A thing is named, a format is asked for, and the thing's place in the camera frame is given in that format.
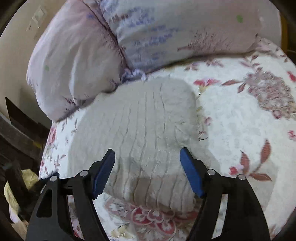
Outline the yellow plastic bag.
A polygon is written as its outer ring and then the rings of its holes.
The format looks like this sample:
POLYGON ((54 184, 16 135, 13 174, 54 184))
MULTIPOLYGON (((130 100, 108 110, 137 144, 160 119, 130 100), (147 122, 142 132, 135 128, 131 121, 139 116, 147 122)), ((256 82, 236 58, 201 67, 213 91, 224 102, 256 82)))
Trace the yellow plastic bag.
POLYGON ((17 215, 29 222, 34 207, 40 196, 37 189, 38 176, 30 169, 6 169, 5 170, 7 185, 15 199, 12 208, 16 210, 17 215))

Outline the pink pillow with blue print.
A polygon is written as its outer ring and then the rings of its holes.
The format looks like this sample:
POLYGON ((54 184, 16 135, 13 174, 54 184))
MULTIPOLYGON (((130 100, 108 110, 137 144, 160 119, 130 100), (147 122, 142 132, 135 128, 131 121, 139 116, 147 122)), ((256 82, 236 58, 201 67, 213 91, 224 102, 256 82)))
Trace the pink pillow with blue print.
POLYGON ((130 69, 145 72, 194 56, 253 51, 280 43, 270 1, 86 1, 112 32, 130 69))

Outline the beige ribbed knit garment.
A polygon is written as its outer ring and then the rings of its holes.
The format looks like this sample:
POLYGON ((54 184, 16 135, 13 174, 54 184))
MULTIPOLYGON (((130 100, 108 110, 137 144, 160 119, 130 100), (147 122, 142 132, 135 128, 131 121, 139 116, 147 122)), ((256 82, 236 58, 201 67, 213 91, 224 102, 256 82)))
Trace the beige ribbed knit garment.
POLYGON ((184 80, 156 78, 100 94, 79 122, 68 153, 67 176, 88 169, 108 149, 116 161, 104 191, 119 200, 163 211, 190 212, 196 198, 180 150, 219 167, 198 123, 196 96, 184 80))

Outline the white wall socket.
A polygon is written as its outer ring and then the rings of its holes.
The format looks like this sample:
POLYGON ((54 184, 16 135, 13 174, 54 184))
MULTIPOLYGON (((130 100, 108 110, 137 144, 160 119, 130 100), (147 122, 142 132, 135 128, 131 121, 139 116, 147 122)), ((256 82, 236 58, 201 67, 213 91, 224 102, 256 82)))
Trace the white wall socket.
POLYGON ((39 5, 37 10, 33 14, 26 31, 36 34, 39 28, 41 27, 41 25, 43 24, 46 17, 47 17, 46 9, 43 6, 39 5))

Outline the floral bedspread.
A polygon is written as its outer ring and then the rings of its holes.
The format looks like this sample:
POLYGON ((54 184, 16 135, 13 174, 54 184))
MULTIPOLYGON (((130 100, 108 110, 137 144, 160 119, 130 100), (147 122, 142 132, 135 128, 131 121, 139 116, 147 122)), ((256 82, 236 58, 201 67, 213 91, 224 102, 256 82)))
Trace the floral bedspread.
MULTIPOLYGON (((260 202, 271 237, 295 209, 295 65, 272 42, 241 57, 196 60, 161 69, 146 81, 175 78, 196 96, 198 123, 221 175, 247 177, 260 202)), ((68 153, 88 107, 52 125, 40 178, 67 178, 68 153)), ((94 202, 110 240, 185 240, 201 200, 190 212, 137 206, 105 191, 94 202)))

